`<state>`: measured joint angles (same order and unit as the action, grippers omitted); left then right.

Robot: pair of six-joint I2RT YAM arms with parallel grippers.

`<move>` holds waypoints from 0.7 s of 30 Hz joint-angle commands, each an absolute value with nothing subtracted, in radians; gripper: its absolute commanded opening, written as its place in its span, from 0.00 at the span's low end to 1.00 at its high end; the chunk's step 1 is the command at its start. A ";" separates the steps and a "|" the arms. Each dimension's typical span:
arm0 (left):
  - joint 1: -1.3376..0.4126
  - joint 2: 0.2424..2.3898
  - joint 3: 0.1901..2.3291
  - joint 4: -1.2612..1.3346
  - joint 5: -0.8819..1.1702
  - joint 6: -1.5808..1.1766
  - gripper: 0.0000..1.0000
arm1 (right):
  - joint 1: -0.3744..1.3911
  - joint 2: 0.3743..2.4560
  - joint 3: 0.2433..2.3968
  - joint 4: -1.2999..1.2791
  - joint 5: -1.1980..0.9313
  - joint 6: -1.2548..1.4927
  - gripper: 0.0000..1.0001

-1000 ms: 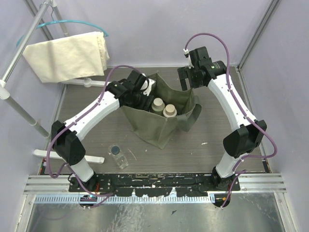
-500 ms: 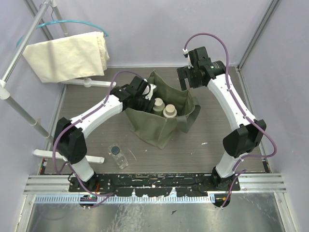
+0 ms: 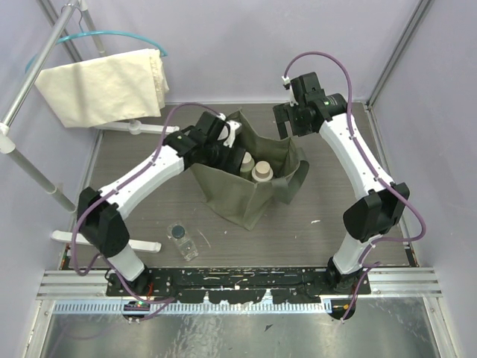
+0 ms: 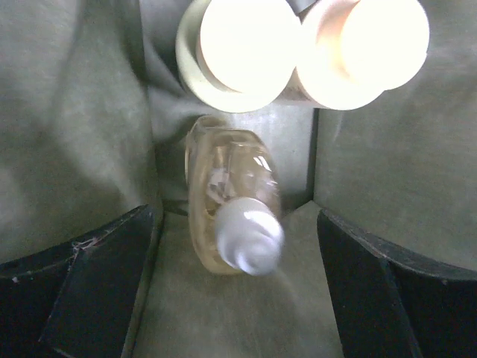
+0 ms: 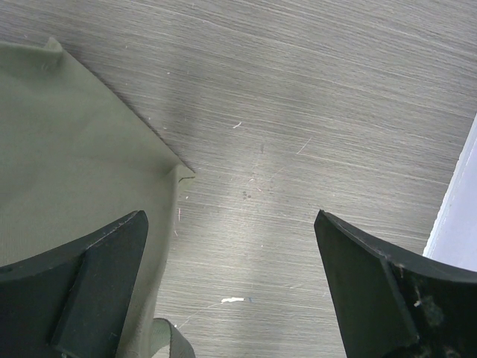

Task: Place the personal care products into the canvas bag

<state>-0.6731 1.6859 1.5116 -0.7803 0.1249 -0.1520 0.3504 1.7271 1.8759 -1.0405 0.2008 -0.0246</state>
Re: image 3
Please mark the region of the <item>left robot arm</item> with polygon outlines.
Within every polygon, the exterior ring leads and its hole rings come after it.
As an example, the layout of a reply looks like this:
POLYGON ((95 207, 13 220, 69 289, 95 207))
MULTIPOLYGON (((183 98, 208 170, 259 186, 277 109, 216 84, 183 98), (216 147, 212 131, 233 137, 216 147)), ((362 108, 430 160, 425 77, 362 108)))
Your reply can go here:
POLYGON ((123 277, 132 295, 149 287, 145 264, 130 246, 126 218, 166 181, 194 164, 238 175, 245 149, 238 144, 242 125, 235 119, 204 112, 196 125, 175 131, 143 162, 109 185, 80 194, 77 232, 123 277))

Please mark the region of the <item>cream bottle with beige cap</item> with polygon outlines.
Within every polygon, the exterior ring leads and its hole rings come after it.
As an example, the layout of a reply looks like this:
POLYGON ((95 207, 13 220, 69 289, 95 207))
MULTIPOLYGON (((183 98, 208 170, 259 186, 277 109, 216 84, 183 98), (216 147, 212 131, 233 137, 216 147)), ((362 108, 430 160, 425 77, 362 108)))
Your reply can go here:
POLYGON ((252 169, 252 181, 254 183, 265 183, 273 179, 274 172, 267 161, 259 161, 252 169))

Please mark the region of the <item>green bottle with beige cap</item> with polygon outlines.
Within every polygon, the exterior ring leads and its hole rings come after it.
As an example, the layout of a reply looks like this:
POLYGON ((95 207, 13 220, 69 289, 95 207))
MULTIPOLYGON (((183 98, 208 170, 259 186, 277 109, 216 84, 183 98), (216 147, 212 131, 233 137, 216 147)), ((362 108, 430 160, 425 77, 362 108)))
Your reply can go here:
POLYGON ((245 152, 239 169, 239 176, 248 181, 252 181, 252 171, 255 166, 255 160, 249 152, 245 152))

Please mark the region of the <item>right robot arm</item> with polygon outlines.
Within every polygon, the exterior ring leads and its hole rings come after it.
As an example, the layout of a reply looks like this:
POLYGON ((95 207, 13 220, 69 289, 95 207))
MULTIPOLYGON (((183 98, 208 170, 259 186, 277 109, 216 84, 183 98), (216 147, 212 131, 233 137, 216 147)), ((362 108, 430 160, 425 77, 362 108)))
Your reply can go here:
POLYGON ((380 167, 355 119, 347 115, 341 94, 327 95, 314 72, 293 79, 284 76, 282 82, 289 100, 273 108, 279 136, 320 134, 344 168, 356 197, 343 214, 344 240, 325 271, 326 285, 342 294, 361 273, 365 250, 401 219, 405 208, 401 200, 409 198, 410 190, 380 167))

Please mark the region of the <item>olive green canvas bag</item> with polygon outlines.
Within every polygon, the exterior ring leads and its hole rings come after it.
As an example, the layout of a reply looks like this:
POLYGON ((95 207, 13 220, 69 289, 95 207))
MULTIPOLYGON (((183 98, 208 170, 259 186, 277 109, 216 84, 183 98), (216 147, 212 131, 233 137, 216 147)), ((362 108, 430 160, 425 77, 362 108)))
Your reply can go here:
POLYGON ((206 204, 220 217, 252 230, 272 201, 290 204, 309 172, 309 161, 302 148, 290 138, 270 139, 258 135, 243 112, 230 114, 241 124, 238 143, 254 163, 265 161, 272 177, 265 182, 253 179, 252 171, 233 175, 202 164, 191 167, 206 204))

